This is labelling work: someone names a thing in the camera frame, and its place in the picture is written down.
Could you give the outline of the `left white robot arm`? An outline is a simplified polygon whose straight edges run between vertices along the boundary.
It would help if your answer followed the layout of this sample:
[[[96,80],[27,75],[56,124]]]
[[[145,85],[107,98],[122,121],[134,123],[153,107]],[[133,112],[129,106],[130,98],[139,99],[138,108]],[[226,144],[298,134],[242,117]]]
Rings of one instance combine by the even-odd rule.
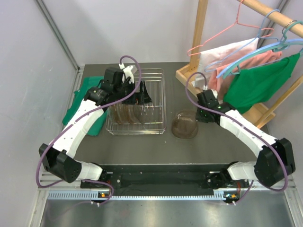
[[[41,165],[45,171],[61,181],[72,183],[76,180],[91,180],[96,187],[107,183],[102,167],[74,159],[76,151],[93,124],[116,104],[143,105],[152,100],[143,80],[135,82],[134,74],[141,72],[135,65],[107,68],[97,86],[89,88],[76,113],[60,135],[49,145],[39,148]]]

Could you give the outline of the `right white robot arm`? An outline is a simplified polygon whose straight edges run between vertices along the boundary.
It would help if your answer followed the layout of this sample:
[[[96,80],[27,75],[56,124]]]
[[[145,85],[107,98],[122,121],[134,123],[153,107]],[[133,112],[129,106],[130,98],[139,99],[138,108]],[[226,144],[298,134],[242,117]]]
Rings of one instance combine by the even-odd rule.
[[[226,187],[234,186],[238,180],[259,181],[271,187],[291,175],[295,170],[292,144],[289,140],[270,136],[246,120],[231,104],[217,100],[215,90],[197,94],[196,120],[214,122],[243,142],[257,158],[256,162],[234,162],[221,175]]]

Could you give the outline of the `clear glass plate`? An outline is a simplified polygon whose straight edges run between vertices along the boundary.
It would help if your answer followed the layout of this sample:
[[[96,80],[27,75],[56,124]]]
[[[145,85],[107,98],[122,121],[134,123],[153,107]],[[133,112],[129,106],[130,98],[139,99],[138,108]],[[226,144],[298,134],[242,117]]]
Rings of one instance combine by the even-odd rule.
[[[129,124],[129,112],[128,112],[128,105],[122,105],[123,111],[122,111],[122,116],[124,120],[124,124]]]
[[[116,107],[114,105],[108,108],[108,115],[112,123],[117,124],[117,112],[116,112]]]
[[[127,105],[127,114],[128,114],[128,122],[130,124],[136,123],[136,117],[134,115],[134,110],[132,105]]]

